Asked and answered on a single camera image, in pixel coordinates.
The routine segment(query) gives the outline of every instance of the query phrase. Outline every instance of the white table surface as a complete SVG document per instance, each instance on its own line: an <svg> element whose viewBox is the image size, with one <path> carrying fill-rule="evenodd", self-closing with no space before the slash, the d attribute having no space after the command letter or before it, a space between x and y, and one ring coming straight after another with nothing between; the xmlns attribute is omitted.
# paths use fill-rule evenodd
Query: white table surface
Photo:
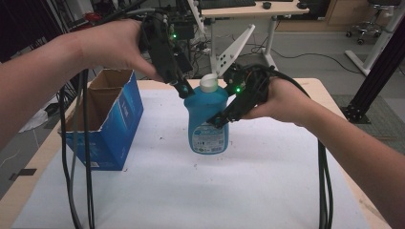
<svg viewBox="0 0 405 229"><path fill-rule="evenodd" d="M270 118L230 124L228 149L189 149L188 114L174 90L141 91L144 114L125 172L93 172L96 228L317 228L317 140ZM58 152L13 228L73 228ZM333 228L369 228L328 155ZM84 166L75 203L87 228Z"/></svg>

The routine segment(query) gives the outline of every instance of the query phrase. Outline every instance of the chair wheel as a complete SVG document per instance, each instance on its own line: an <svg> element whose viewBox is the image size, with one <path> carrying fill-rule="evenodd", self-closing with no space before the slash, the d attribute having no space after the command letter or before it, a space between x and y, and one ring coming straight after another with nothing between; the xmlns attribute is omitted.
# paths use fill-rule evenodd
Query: chair wheel
<svg viewBox="0 0 405 229"><path fill-rule="evenodd" d="M359 45L363 45L364 44L364 40L363 39L357 39L357 44Z"/></svg>

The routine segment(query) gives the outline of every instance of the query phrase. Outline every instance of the bottle label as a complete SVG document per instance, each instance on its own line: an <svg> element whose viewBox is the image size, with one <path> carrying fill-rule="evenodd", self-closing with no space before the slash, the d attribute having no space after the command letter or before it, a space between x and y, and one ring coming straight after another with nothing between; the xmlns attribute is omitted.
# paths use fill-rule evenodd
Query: bottle label
<svg viewBox="0 0 405 229"><path fill-rule="evenodd" d="M224 150L224 128L217 129L204 122L194 130L193 149L202 154L214 154Z"/></svg>

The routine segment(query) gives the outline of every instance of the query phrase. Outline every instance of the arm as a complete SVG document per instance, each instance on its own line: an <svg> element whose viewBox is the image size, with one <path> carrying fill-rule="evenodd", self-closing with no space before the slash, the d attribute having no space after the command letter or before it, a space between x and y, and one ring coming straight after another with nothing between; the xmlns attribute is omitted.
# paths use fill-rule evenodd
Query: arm
<svg viewBox="0 0 405 229"><path fill-rule="evenodd" d="M404 228L405 156L356 128L291 83L272 79L267 103L245 118L270 116L316 135L393 228Z"/></svg>
<svg viewBox="0 0 405 229"><path fill-rule="evenodd" d="M140 23L123 20L61 35L0 64L0 149L73 76L94 66L134 69L161 81L138 49Z"/></svg>

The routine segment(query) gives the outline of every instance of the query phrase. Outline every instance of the hand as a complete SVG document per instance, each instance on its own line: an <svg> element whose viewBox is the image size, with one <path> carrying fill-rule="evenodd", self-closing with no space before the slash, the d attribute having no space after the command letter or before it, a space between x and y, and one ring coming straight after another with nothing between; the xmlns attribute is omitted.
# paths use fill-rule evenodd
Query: hand
<svg viewBox="0 0 405 229"><path fill-rule="evenodd" d="M138 47L140 22L125 19L84 31L72 32L78 38L88 68L133 69L163 81L155 67L141 55Z"/></svg>
<svg viewBox="0 0 405 229"><path fill-rule="evenodd" d="M268 116L301 126L311 103L313 101L292 83L275 77L268 85L267 102L253 108L244 119Z"/></svg>

